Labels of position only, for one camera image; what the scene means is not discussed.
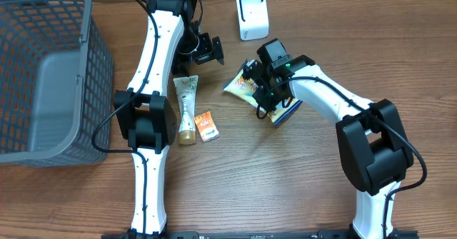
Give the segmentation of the yellow white snack bag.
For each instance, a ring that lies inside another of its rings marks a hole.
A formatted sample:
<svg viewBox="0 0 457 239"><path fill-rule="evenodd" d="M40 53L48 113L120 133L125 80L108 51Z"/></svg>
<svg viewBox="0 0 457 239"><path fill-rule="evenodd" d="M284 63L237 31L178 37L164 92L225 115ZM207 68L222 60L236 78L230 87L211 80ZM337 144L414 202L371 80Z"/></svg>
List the yellow white snack bag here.
<svg viewBox="0 0 457 239"><path fill-rule="evenodd" d="M233 95L241 98L245 102L252 105L254 108L258 107L256 100L253 97L257 85L253 82L252 79L246 80L243 78L243 68L245 66L254 66L255 64L260 64L259 61L252 59L246 60L241 68L238 70L236 76L226 83L223 87L224 92L232 93ZM302 101L297 100L296 98L292 100L291 104L284 108L281 103L276 106L276 110L269 112L268 117L271 119L271 122L275 126L281 125L286 119L295 113L297 109L301 106Z"/></svg>

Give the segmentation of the white gold cosmetic tube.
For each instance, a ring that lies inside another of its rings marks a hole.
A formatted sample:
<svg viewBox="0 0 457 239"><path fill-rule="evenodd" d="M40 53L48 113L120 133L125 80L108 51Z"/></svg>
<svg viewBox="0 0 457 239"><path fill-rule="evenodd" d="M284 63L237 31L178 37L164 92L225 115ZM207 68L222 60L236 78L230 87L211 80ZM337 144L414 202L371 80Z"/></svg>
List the white gold cosmetic tube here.
<svg viewBox="0 0 457 239"><path fill-rule="evenodd" d="M179 126L179 143L191 145L196 142L195 103L199 77L179 77L174 79L181 121Z"/></svg>

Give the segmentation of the small orange white packet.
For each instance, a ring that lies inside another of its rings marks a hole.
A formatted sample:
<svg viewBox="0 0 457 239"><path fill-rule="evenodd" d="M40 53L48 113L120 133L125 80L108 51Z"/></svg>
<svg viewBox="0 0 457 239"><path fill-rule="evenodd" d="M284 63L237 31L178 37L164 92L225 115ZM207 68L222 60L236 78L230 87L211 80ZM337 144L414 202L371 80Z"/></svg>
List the small orange white packet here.
<svg viewBox="0 0 457 239"><path fill-rule="evenodd" d="M220 136L210 111L198 115L194 121L203 142L211 141Z"/></svg>

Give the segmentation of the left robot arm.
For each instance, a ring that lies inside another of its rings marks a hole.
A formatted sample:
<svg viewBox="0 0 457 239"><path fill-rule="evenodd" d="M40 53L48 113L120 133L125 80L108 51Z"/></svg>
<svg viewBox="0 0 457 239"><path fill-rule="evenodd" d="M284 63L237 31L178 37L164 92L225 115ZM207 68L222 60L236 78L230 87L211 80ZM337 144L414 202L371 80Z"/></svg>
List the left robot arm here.
<svg viewBox="0 0 457 239"><path fill-rule="evenodd" d="M189 66L224 62L219 37L199 31L194 19L201 0L136 0L148 16L148 32L136 73L114 94L114 113L135 165L135 214L123 238L165 238L166 156L178 133L167 97L170 75Z"/></svg>

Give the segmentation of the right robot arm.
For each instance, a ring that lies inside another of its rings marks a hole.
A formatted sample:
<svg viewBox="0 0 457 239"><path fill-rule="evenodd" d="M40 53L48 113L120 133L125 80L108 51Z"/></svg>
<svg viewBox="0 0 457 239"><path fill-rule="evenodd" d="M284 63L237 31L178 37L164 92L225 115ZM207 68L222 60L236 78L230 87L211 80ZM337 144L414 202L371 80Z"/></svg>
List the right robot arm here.
<svg viewBox="0 0 457 239"><path fill-rule="evenodd" d="M272 113L297 99L336 128L341 166L356 189L356 215L343 237L417 238L415 231L400 231L391 222L395 195L413 165L413 149L394 104L351 93L313 59L293 58L278 39L262 45L257 55L241 66L241 75L256 85L258 108Z"/></svg>

